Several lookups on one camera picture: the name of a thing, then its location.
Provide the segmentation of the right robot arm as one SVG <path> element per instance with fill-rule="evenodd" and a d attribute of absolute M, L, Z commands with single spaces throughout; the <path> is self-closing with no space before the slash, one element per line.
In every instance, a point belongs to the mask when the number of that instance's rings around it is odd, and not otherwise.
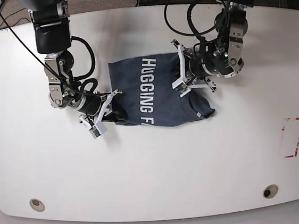
<path fill-rule="evenodd" d="M 17 0 L 29 10 L 35 31 L 37 52 L 44 54 L 44 70 L 48 77 L 49 100 L 56 109 L 70 107 L 82 113 L 90 124 L 102 114 L 103 121 L 121 122 L 128 116 L 117 103 L 106 104 L 109 93 L 98 93 L 98 81 L 92 77 L 96 60 L 89 43 L 70 32 L 67 0 Z M 90 69 L 74 76 L 74 57 L 68 51 L 72 42 L 82 43 L 90 56 Z"/>

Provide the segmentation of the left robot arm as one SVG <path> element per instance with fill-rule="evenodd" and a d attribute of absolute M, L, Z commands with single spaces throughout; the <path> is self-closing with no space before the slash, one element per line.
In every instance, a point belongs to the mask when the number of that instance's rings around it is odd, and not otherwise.
<path fill-rule="evenodd" d="M 217 0 L 223 4 L 222 11 L 214 19 L 214 25 L 206 31 L 198 31 L 192 21 L 193 8 L 206 0 L 194 0 L 187 9 L 187 21 L 191 33 L 178 30 L 176 34 L 195 37 L 198 40 L 192 48 L 186 48 L 172 40 L 178 49 L 178 77 L 172 88 L 184 97 L 194 88 L 210 88 L 216 85 L 210 76 L 231 78 L 239 74 L 244 66 L 242 59 L 243 37 L 248 30 L 247 7 L 252 8 L 254 0 Z"/>

